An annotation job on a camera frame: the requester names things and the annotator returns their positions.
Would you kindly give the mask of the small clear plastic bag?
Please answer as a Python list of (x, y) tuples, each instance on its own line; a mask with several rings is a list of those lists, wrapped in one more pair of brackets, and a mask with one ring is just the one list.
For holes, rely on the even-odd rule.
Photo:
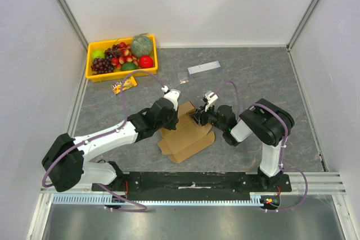
[(179, 84), (185, 84), (189, 82), (189, 76), (187, 72), (178, 73)]

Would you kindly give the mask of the brown cardboard box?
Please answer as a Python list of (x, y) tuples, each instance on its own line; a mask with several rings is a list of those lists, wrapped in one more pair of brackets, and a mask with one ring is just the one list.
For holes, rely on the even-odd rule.
[(183, 162), (211, 146), (215, 141), (212, 126), (210, 124), (197, 125), (190, 117), (192, 112), (195, 112), (195, 107), (190, 101), (179, 105), (179, 122), (176, 124), (176, 130), (160, 129), (162, 139), (157, 145), (161, 153), (173, 163)]

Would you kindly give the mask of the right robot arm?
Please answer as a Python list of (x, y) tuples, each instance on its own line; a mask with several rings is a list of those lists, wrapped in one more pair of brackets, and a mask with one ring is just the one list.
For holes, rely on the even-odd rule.
[(288, 112), (262, 98), (239, 116), (229, 105), (215, 108), (205, 102), (190, 113), (190, 118), (197, 125), (210, 124), (221, 130), (224, 140), (231, 146), (237, 146), (250, 135), (255, 135), (262, 143), (258, 186), (268, 192), (278, 185), (284, 174), (282, 158), (286, 141), (295, 126), (295, 120)]

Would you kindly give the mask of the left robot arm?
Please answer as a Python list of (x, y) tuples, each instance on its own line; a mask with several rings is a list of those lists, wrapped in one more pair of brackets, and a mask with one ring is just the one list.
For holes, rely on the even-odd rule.
[(152, 137), (161, 128), (174, 130), (177, 112), (178, 101), (162, 97), (150, 108), (100, 132), (75, 138), (67, 133), (59, 135), (42, 160), (46, 171), (42, 186), (65, 192), (78, 184), (101, 183), (118, 191), (124, 182), (115, 164), (91, 160), (114, 148)]

